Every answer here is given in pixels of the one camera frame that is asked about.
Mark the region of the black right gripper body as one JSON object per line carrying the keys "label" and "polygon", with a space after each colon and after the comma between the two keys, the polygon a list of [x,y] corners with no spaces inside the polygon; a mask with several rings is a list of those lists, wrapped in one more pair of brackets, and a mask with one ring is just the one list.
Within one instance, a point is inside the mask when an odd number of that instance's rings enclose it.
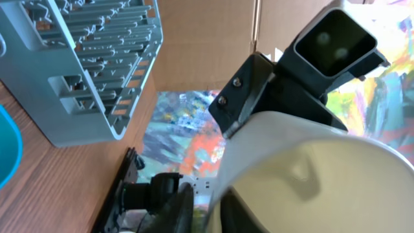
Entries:
{"label": "black right gripper body", "polygon": [[313,96],[260,53],[251,54],[219,92],[208,110],[225,139],[259,112],[275,111],[347,131],[326,107],[327,96]]}

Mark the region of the white cup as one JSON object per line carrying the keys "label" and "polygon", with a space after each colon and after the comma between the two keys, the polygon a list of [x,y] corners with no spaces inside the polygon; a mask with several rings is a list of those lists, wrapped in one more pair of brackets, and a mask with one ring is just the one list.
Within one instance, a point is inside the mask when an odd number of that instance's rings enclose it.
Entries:
{"label": "white cup", "polygon": [[207,232],[412,232],[413,166],[373,139],[277,112],[226,140]]}

